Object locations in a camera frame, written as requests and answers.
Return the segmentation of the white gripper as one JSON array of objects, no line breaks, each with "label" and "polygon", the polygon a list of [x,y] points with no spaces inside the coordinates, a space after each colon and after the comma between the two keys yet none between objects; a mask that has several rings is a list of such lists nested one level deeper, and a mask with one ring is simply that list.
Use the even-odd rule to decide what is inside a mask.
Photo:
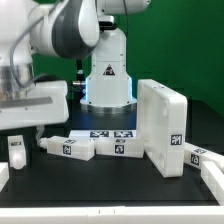
[{"label": "white gripper", "polygon": [[0,101],[0,130],[64,123],[67,92],[65,81],[38,82],[24,99]]}]

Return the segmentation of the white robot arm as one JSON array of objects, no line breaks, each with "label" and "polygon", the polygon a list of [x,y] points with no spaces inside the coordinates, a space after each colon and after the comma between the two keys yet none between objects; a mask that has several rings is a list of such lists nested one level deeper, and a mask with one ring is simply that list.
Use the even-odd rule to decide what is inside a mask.
[{"label": "white robot arm", "polygon": [[151,0],[0,0],[0,130],[63,123],[69,117],[64,80],[33,72],[34,54],[92,59],[85,108],[136,103],[126,73],[126,37],[116,14],[144,11]]}]

